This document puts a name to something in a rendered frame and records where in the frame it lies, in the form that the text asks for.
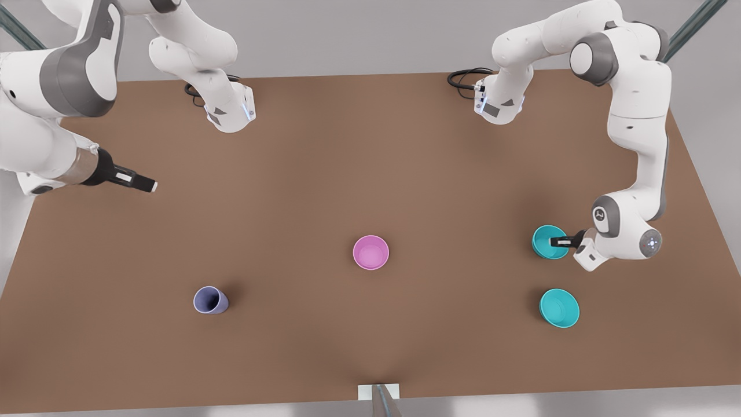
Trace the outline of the pink bowl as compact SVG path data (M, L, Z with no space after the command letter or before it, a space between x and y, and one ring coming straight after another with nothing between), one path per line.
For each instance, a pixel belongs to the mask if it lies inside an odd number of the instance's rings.
M353 258L355 263L368 271L381 268L389 259L390 249L387 242L376 235L361 237L354 244Z

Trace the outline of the silver frame post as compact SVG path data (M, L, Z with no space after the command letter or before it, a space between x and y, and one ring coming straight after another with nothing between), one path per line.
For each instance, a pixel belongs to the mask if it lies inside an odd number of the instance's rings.
M664 58L660 58L662 63L668 63L669 60L681 48L699 32L728 2L728 0L704 0L693 14L680 26L669 40L669 50L665 53Z
M372 417L403 417L386 385L372 385Z
M47 47L0 3L0 27L7 32L24 50L45 50Z

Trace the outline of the purple cup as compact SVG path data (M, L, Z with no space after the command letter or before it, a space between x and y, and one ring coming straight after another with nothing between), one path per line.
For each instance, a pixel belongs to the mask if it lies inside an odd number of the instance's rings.
M229 307L229 300L218 288L202 287L193 297L193 307L201 314L220 314Z

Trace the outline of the white post foot plate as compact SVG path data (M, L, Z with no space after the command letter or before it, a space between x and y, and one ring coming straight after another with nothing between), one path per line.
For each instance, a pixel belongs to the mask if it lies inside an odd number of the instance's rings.
M359 385L357 386L358 389L358 400L359 401L370 401L372 399L372 393L373 388L377 385ZM400 396L400 387L399 383L384 383L383 385L388 391L389 395L392 399L398 400L401 398Z

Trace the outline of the teal blue bowl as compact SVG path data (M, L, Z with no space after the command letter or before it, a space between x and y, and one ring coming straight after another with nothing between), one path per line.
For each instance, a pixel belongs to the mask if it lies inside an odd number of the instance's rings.
M556 225L541 225L535 230L531 245L541 258L561 259L568 253L568 247L554 247L550 243L551 238L561 237L566 237L566 233Z
M567 329L578 322L581 310L571 293L562 288L551 288L542 294L539 312L548 324Z

